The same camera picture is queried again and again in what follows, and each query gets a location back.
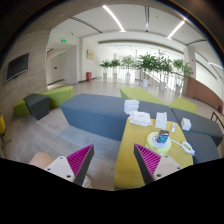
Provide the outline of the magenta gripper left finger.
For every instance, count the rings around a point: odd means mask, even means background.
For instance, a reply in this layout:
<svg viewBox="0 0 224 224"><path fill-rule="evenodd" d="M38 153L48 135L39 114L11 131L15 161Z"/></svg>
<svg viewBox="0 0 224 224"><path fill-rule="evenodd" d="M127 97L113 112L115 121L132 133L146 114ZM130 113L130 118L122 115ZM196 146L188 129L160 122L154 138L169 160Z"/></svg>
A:
<svg viewBox="0 0 224 224"><path fill-rule="evenodd" d="M59 156L45 171L82 186L93 155L94 145L91 144L67 157Z"/></svg>

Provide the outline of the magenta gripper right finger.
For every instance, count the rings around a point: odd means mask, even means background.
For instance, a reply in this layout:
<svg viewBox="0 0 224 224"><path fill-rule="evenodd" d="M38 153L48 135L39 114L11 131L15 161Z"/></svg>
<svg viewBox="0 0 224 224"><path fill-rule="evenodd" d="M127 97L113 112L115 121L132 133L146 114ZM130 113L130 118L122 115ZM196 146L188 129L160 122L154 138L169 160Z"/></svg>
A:
<svg viewBox="0 0 224 224"><path fill-rule="evenodd" d="M182 169L182 166L169 155L160 156L139 144L134 145L134 155L145 184L160 180Z"/></svg>

